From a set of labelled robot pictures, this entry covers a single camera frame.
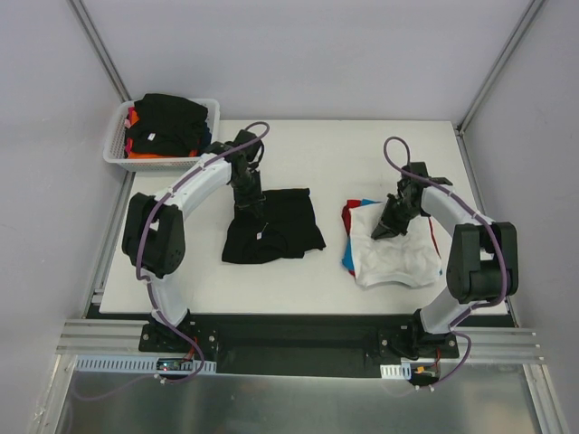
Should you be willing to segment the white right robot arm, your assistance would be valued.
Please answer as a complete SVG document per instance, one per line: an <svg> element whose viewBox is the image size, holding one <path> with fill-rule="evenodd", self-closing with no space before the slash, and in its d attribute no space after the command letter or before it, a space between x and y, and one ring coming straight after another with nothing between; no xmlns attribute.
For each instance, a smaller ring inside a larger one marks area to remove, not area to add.
<svg viewBox="0 0 579 434"><path fill-rule="evenodd" d="M389 352L410 360L441 350L452 330L472 312L502 303L517 292L517 230L469 207L444 177L431 177L425 163L400 170L396 193L389 194L371 237L406 236L417 217L432 217L451 236L446 287L416 310L406 327L387 335Z"/></svg>

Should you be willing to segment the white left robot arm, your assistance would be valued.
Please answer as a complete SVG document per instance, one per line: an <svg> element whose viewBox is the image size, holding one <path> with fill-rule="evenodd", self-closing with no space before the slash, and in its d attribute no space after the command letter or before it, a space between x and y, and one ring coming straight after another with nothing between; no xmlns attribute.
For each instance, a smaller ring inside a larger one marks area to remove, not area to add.
<svg viewBox="0 0 579 434"><path fill-rule="evenodd" d="M121 248L147 288L152 317L164 325L160 341L171 351L191 342L192 331L182 323L189 314L184 297L194 270L201 272L205 288L256 292L294 277L282 263L298 269L300 260L327 246L309 189L262 188L263 138L245 128L232 141L214 142L166 189L135 193L129 201ZM216 260L196 266L186 256L185 222L225 186L233 190L233 219L223 250Z"/></svg>

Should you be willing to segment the white t shirt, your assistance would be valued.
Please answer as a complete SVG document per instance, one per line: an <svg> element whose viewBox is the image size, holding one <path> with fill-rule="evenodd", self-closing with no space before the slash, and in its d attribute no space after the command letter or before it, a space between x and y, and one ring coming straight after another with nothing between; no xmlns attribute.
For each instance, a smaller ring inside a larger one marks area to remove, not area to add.
<svg viewBox="0 0 579 434"><path fill-rule="evenodd" d="M350 251L356 284L364 288L398 283L421 288L435 283L442 273L441 255L427 217L410 221L407 233L373 240L371 232L384 206L369 203L349 211Z"/></svg>

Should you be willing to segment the white plastic laundry basket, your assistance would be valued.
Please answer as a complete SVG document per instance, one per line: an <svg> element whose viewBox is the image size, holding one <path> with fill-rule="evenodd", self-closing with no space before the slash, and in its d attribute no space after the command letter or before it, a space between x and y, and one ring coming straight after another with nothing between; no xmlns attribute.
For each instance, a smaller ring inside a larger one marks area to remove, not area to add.
<svg viewBox="0 0 579 434"><path fill-rule="evenodd" d="M192 99L194 103L208 109L207 126L211 139L217 139L220 129L221 107L216 99ZM134 100L121 103L110 119L103 142L102 156L105 162L118 165L128 172L170 172L188 170L197 157L187 158L125 158L125 120L129 109L134 107Z"/></svg>

